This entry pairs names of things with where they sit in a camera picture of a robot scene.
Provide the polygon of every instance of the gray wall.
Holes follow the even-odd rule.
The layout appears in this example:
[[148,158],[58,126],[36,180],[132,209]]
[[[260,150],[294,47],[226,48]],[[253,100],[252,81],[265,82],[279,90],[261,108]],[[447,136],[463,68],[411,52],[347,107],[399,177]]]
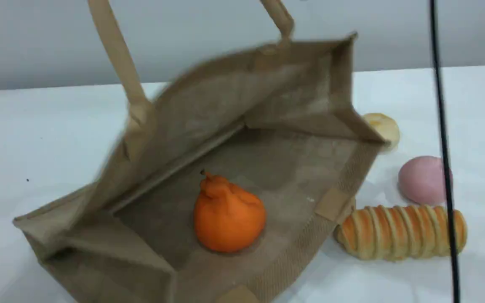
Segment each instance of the gray wall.
[[[429,67],[427,0],[283,0],[295,38],[356,29],[357,71]],[[258,0],[112,0],[143,82],[275,40]],[[447,66],[485,65],[485,0],[439,0]],[[118,82],[86,0],[0,0],[0,89]]]

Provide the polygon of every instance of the white tablecloth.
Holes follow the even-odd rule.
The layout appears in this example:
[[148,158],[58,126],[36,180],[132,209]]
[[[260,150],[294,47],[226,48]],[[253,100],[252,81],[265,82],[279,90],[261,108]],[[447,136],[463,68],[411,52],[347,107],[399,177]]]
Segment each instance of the white tablecloth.
[[[396,188],[400,166],[440,155],[431,69],[354,75],[361,114],[396,119],[398,149],[380,155],[357,205],[406,205]],[[145,84],[149,96],[165,84]],[[444,70],[456,209],[468,223],[460,255],[462,301],[485,303],[485,66]],[[11,221],[94,180],[123,129],[125,95],[118,85],[0,90],[0,303],[71,303],[36,262]],[[358,261],[333,240],[323,245],[277,303],[449,303],[448,258],[400,263]]]

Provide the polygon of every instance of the orange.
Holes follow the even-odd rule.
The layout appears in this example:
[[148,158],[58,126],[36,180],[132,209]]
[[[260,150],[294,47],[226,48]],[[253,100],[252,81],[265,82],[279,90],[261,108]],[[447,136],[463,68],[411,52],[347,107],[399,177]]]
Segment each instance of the orange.
[[194,231],[200,243],[219,253],[252,245],[267,219],[262,201],[223,176],[206,171],[202,175],[205,179],[194,207]]

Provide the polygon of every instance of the striped bread roll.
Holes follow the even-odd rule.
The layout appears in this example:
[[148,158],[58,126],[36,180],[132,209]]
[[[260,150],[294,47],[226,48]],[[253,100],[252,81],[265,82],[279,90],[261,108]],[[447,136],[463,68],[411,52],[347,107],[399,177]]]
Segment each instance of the striped bread roll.
[[[454,210],[456,244],[467,241],[463,215]],[[334,232],[345,251],[361,260],[425,259],[450,255],[448,217],[441,206],[365,207],[354,211]]]

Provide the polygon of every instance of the jute tote bag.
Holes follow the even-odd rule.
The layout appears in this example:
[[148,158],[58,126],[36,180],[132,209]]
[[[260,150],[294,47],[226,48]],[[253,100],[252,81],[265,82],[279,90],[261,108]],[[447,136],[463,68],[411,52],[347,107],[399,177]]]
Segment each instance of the jute tote bag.
[[[355,35],[292,41],[285,7],[262,0],[279,42],[204,62],[151,102],[108,1],[88,2],[128,124],[94,183],[15,226],[80,303],[272,301],[352,211],[386,144],[352,107]],[[223,255],[196,240],[202,169],[264,202],[252,247]]]

